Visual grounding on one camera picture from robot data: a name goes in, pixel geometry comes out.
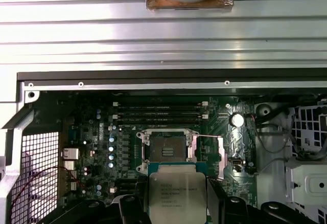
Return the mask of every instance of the gray metal frame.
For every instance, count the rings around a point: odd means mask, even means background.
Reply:
[[[230,12],[153,12],[145,0],[0,4],[0,102],[16,102],[18,72],[327,67],[326,0],[235,0]]]
[[[5,167],[5,176],[0,181],[0,223],[5,224],[8,218],[8,199],[11,189],[20,176],[21,168],[21,145],[22,133],[24,129],[33,121],[34,111],[32,110],[24,119],[22,119],[14,128],[12,141],[12,163]]]

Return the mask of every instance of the electrolytic capacitor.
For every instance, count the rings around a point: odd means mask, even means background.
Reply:
[[[116,141],[116,137],[113,134],[109,135],[109,142],[113,143]]]
[[[244,125],[244,117],[239,113],[232,114],[229,117],[229,123],[233,127],[241,127]]]
[[[91,170],[91,166],[85,166],[84,167],[84,171],[88,171],[88,170]]]
[[[114,160],[114,158],[115,158],[114,154],[110,154],[110,155],[109,155],[109,159],[110,159],[110,160]]]

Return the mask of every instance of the perforated metal panel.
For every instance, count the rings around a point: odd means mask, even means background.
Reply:
[[[292,134],[297,144],[306,151],[319,151],[327,139],[327,106],[304,106],[296,108],[296,113],[298,116],[295,118]],[[294,203],[293,208],[319,224],[327,224],[326,206],[303,206]]]
[[[37,223],[57,207],[59,133],[24,136],[11,223]]]

